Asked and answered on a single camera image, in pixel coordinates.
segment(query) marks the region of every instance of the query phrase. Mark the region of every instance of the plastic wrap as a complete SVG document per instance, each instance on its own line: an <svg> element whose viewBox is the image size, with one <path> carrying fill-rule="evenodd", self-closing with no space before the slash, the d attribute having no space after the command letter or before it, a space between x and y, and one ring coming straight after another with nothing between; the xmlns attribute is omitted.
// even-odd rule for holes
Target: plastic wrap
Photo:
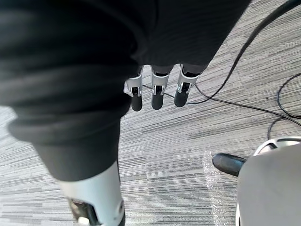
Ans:
<svg viewBox="0 0 301 226"><path fill-rule="evenodd" d="M229 217L229 204L226 199L224 186L221 182L221 175L218 169L212 164L211 152L205 152L203 157L204 175L206 177L212 215L215 226L234 225Z"/></svg>

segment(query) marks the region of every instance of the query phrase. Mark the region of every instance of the black rubber grip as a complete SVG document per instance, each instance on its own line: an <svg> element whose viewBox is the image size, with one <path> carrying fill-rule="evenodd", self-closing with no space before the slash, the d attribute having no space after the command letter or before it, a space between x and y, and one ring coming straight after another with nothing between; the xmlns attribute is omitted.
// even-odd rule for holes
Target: black rubber grip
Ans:
<svg viewBox="0 0 301 226"><path fill-rule="evenodd" d="M187 98L188 98L188 93L179 93L178 91L176 91L175 96L174 96L174 104L177 107L183 107L186 102L187 102Z"/></svg>
<svg viewBox="0 0 301 226"><path fill-rule="evenodd" d="M142 96L134 94L134 97L132 97L132 109L135 112L138 112L142 109Z"/></svg>
<svg viewBox="0 0 301 226"><path fill-rule="evenodd" d="M246 159L232 154L219 153L212 159L213 165L220 171L238 177L239 171Z"/></svg>
<svg viewBox="0 0 301 226"><path fill-rule="evenodd" d="M156 95L152 95L151 98L151 106L155 110L159 110L163 106L163 95L157 93Z"/></svg>

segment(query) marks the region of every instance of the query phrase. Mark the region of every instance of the black fingertip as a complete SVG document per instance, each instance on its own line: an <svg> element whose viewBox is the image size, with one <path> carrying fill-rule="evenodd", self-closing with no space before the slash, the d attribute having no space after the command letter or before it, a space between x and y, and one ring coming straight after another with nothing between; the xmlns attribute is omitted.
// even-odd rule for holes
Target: black fingertip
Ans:
<svg viewBox="0 0 301 226"><path fill-rule="evenodd" d="M187 99L188 99L188 93L184 93L184 92L179 93L178 91L176 91L174 97L174 104L177 107L183 107L186 104Z"/></svg>
<svg viewBox="0 0 301 226"><path fill-rule="evenodd" d="M134 94L134 97L132 97L132 109L135 112L138 112L142 109L142 96Z"/></svg>
<svg viewBox="0 0 301 226"><path fill-rule="evenodd" d="M157 93L156 95L152 95L151 98L151 106L155 110L159 110L163 106L163 95Z"/></svg>

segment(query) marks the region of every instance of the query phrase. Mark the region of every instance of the floor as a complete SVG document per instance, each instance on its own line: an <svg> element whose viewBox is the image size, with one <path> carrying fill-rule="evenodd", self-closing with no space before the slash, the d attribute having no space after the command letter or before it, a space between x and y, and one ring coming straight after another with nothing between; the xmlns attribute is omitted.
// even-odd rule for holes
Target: floor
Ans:
<svg viewBox="0 0 301 226"><path fill-rule="evenodd" d="M217 90L254 27L284 0L254 0L198 80L207 94ZM301 7L269 25L243 55L218 98L281 112L276 92L301 72ZM150 85L150 68L143 83ZM166 92L174 94L179 66ZM284 89L281 101L290 112L301 107L301 77ZM202 97L192 89L189 101ZM29 144L16 141L6 124L14 118L0 108L0 225L72 226L67 202ZM127 226L233 226L237 178L211 164L215 153L249 157L266 141L269 113L208 101L176 108L151 108L143 90L143 109L130 110L121 124L119 165ZM272 136L299 135L301 128L280 121Z"/></svg>

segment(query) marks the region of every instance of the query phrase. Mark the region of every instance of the black cable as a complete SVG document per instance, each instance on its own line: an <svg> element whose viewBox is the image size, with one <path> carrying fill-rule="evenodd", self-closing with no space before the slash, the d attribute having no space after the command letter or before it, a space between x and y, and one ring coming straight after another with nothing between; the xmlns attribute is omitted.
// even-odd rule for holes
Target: black cable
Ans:
<svg viewBox="0 0 301 226"><path fill-rule="evenodd" d="M295 8L296 6L301 4L301 0L289 0L287 2L285 2L284 4L282 4L281 6L279 6L277 9L275 9L271 14L269 14L263 21L261 21L261 23L255 28L255 30L251 33L251 35L249 36L248 40L245 42L245 44L243 45L243 47L241 48L238 56L236 57L229 74L227 75L225 81L222 83L222 85L218 88L218 90L213 93L213 95L211 95L210 97L208 97L206 100L203 101L199 101L199 102L195 102L193 104L201 104L204 103L210 99L212 99L216 94L218 94L221 89L226 85L227 81L229 80L230 76L232 75L236 65L238 64L241 56L243 55L243 53L245 52L245 50L248 48L248 46L252 43L252 41L256 38L256 36L259 34L259 32L265 28L267 25L269 25L270 23L272 23L274 20L276 20L278 17L282 16L284 13L290 11L291 9Z"/></svg>
<svg viewBox="0 0 301 226"><path fill-rule="evenodd" d="M143 86L146 87L146 88L148 88L148 89L151 89L151 90L152 90L152 88L151 88L150 86L147 86L147 85L143 85ZM168 94L168 93L166 93L166 92L164 92L164 94L165 94L166 96L169 96L169 97L174 98L173 95L170 95L170 94Z"/></svg>
<svg viewBox="0 0 301 226"><path fill-rule="evenodd" d="M287 110L285 110L285 109L283 108L283 106L282 106L281 103L280 103L280 93L281 93L281 90L283 89L283 87L284 87L287 83L289 83L290 80L292 80L292 79L294 79L294 78L296 78L296 77L298 77L298 76L300 76L300 75L301 75L301 73L296 74L296 75L294 75L293 77L289 78L289 79L288 79L288 80L280 87L280 89L279 89L278 92L277 92L277 103L278 103L278 106L281 108L281 110L282 110L283 112L285 112L286 114L288 114L288 115L291 116L292 118L296 118L296 119L301 119L301 115L293 115L293 114L290 114L289 112L287 112Z"/></svg>
<svg viewBox="0 0 301 226"><path fill-rule="evenodd" d="M289 78L281 87L280 87L280 90L278 91L277 93L277 102L278 102L278 106L281 108L281 110L283 109L283 107L281 106L280 102L278 101L279 100L279 93L281 91L281 89L290 81L292 80L293 78L296 78L298 76L300 76L300 74L297 74L297 75L294 75L293 77ZM200 92L200 94L202 94L203 96L207 97L206 94L204 94L197 85L195 85L195 87L197 88L197 90ZM282 120L282 119L288 119L289 121L297 124L298 126L301 126L301 123L298 123L296 120L294 120L293 118L297 118L296 116L290 116L291 114L289 114L289 116L286 116L286 115L282 115L280 113L277 113L277 112L274 112L274 111L270 111L270 110L267 110L267 109L263 109L263 108L260 108L260 107L253 107L253 106L249 106L249 105L242 105L242 104L238 104L238 103L234 103L234 102L230 102L230 101L226 101L226 100L220 100L220 99L217 99L217 98L212 98L212 100L215 100L215 101L219 101L219 102L223 102L223 103L227 103L227 104L230 104L230 105L236 105L236 106L240 106L240 107L245 107L245 108L251 108L251 109L254 109L254 110L258 110L258 111L263 111L263 112L267 112L267 113L271 113L271 114L274 114L274 115L277 115L277 116L280 116L280 118L277 118L275 119L269 126L269 129L268 129L268 134L267 134L267 137L268 137L268 140L271 139L271 130L272 130L272 127L275 125L276 122Z"/></svg>

